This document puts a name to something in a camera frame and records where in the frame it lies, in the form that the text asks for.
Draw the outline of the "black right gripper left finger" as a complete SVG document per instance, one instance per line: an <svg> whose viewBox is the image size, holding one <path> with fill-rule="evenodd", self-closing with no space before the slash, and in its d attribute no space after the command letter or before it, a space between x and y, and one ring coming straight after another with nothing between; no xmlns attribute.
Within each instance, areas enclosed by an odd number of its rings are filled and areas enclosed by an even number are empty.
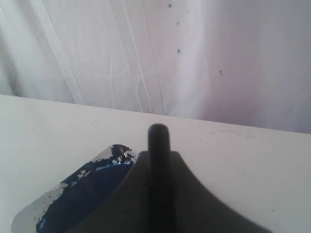
<svg viewBox="0 0 311 233"><path fill-rule="evenodd" d="M68 233L146 233L148 231L147 159L140 158L97 210Z"/></svg>

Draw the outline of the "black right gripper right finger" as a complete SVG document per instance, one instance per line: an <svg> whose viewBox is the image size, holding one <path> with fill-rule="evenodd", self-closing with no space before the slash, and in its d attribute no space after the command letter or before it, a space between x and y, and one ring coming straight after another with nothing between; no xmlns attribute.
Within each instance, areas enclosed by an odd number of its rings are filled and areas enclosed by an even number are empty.
<svg viewBox="0 0 311 233"><path fill-rule="evenodd" d="M178 233L268 233L214 196L192 173L181 155L170 154Z"/></svg>

